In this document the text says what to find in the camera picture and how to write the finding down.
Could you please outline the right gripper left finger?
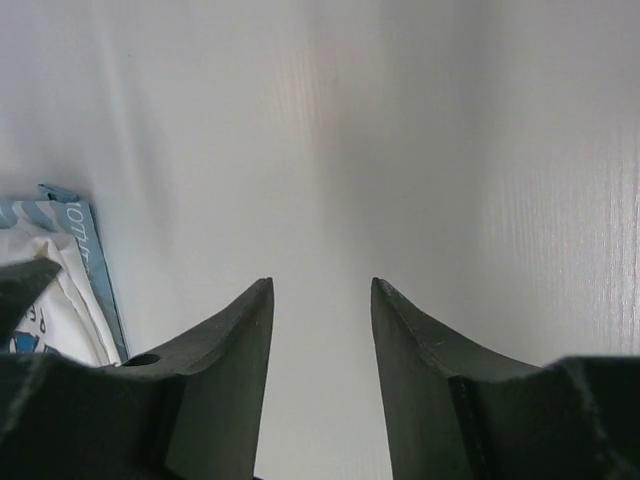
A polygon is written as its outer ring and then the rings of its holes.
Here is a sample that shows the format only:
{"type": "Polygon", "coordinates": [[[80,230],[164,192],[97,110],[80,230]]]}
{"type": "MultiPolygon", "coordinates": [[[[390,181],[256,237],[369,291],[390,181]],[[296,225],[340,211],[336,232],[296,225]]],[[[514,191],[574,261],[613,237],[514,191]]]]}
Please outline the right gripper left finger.
{"type": "Polygon", "coordinates": [[[3,353],[2,477],[252,478],[273,315],[273,282],[262,278],[119,366],[3,353]]]}

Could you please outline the blue printed t shirt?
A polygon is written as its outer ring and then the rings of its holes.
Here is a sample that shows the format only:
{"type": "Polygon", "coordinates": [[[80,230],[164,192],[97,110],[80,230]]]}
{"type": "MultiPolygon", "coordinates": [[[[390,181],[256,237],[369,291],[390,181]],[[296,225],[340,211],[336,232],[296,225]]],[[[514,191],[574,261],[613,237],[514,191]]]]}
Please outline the blue printed t shirt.
{"type": "Polygon", "coordinates": [[[35,198],[1,200],[1,231],[4,229],[17,229],[32,236],[67,234],[76,239],[90,286],[109,326],[121,363],[126,361],[129,352],[88,201],[72,191],[41,184],[35,198]]]}

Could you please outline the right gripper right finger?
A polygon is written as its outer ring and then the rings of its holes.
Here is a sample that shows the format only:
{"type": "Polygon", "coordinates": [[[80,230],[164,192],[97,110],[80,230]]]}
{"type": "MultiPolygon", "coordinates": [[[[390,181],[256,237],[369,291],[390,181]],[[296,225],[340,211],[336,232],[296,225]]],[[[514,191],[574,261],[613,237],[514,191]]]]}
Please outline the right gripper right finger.
{"type": "Polygon", "coordinates": [[[635,479],[639,361],[535,367],[422,312],[387,281],[371,321],[397,479],[635,479]]]}

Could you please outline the white t shirt flower print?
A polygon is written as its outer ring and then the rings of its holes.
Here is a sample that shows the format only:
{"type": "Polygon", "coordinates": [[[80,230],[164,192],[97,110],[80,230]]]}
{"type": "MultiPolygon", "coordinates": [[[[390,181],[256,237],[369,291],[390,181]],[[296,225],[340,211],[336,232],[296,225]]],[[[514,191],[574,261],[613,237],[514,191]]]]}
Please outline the white t shirt flower print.
{"type": "Polygon", "coordinates": [[[29,235],[1,231],[3,265],[46,258],[61,271],[21,319],[9,340],[8,353],[53,353],[100,367],[121,358],[101,307],[90,286],[76,239],[67,234],[29,235]]]}

